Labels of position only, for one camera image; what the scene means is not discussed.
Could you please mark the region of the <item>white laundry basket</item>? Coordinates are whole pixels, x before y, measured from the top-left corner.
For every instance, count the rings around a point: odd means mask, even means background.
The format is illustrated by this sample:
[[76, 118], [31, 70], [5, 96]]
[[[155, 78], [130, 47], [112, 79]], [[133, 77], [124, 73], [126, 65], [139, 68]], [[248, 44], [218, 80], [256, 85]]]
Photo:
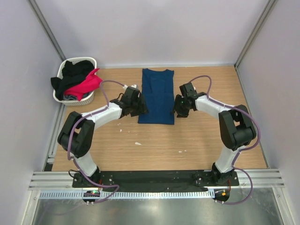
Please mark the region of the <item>white laundry basket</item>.
[[87, 85], [87, 76], [97, 68], [92, 57], [64, 60], [55, 77], [51, 78], [53, 98], [66, 106], [87, 105], [94, 98], [94, 90]]

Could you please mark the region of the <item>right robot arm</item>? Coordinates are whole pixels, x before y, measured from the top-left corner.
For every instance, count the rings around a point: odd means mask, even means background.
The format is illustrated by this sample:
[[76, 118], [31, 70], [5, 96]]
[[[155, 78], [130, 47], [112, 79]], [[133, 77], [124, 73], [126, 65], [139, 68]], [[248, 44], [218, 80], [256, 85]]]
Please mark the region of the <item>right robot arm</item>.
[[212, 180], [222, 185], [233, 175], [234, 164], [242, 150], [256, 138], [256, 130], [244, 105], [226, 105], [207, 93], [198, 93], [191, 82], [180, 86], [181, 94], [176, 95], [172, 113], [186, 118], [189, 111], [201, 111], [218, 119], [223, 147], [218, 160], [211, 169]]

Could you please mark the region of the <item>grey t shirt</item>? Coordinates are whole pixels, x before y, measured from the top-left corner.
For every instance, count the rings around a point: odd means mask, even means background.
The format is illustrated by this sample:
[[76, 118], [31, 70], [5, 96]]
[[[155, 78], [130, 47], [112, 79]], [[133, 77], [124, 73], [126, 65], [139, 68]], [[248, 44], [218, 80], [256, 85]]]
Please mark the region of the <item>grey t shirt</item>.
[[82, 98], [81, 99], [78, 99], [77, 96], [74, 96], [74, 95], [64, 95], [63, 96], [63, 100], [65, 101], [81, 101], [83, 98], [86, 98], [90, 95], [90, 93], [85, 93], [82, 95]]

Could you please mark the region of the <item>aluminium frame rail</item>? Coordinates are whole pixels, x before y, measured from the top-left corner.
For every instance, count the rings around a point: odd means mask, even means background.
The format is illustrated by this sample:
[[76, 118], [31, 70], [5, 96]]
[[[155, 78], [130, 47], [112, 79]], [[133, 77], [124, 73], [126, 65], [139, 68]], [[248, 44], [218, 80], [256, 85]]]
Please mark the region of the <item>aluminium frame rail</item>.
[[[192, 192], [201, 188], [221, 187], [283, 187], [282, 176], [277, 169], [235, 170], [231, 177], [217, 182], [209, 170], [184, 171], [102, 171], [97, 180], [113, 191], [119, 185], [121, 192]], [[77, 172], [35, 172], [30, 189], [94, 188]]]

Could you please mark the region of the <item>pink t shirt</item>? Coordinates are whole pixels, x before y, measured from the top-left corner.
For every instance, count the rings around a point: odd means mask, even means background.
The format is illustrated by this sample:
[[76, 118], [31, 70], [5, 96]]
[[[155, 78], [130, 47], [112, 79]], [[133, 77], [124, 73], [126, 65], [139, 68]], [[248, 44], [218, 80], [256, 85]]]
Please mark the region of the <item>pink t shirt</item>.
[[74, 95], [77, 96], [78, 99], [82, 98], [82, 95], [85, 93], [91, 93], [92, 91], [99, 88], [100, 83], [103, 81], [101, 78], [97, 76], [97, 71], [99, 68], [92, 70], [85, 78], [83, 82], [80, 84], [69, 88], [64, 92], [64, 95]]

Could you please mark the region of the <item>blue t shirt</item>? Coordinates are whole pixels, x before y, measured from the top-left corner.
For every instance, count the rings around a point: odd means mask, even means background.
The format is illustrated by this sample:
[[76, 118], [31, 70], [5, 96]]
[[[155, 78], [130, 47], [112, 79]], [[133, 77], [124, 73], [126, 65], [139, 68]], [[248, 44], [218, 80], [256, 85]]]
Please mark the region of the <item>blue t shirt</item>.
[[174, 125], [173, 76], [174, 71], [169, 69], [142, 70], [142, 94], [149, 112], [139, 116], [139, 124]]

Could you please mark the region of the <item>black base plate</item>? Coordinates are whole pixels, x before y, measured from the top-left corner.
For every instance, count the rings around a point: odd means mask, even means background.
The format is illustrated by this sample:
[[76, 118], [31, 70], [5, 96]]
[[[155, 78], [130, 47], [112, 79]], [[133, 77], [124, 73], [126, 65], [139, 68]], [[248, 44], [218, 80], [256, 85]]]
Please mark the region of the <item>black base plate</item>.
[[198, 192], [209, 187], [239, 185], [237, 173], [216, 182], [211, 171], [102, 171], [93, 179], [101, 185], [119, 185], [119, 192], [162, 193], [162, 192]]

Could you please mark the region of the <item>black t shirt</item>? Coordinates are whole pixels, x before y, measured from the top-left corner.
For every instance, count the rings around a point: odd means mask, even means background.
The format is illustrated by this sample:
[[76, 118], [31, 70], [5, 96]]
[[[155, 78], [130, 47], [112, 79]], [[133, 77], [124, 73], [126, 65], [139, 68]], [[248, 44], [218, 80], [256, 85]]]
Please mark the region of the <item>black t shirt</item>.
[[94, 65], [88, 61], [83, 60], [76, 64], [66, 61], [62, 69], [62, 78], [52, 77], [51, 85], [55, 90], [55, 96], [62, 101], [64, 92], [71, 87], [74, 87], [83, 82], [86, 76], [94, 69]]

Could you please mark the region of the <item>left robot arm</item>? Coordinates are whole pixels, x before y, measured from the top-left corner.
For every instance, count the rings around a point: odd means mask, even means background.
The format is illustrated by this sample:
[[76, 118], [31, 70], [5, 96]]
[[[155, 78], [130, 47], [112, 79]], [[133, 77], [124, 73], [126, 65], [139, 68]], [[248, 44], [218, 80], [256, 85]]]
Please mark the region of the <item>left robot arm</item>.
[[94, 111], [73, 111], [68, 115], [57, 142], [67, 152], [67, 159], [72, 160], [78, 169], [74, 174], [73, 187], [100, 186], [101, 171], [90, 153], [93, 135], [98, 128], [128, 115], [134, 117], [149, 112], [145, 96], [134, 85], [126, 87], [120, 96]]

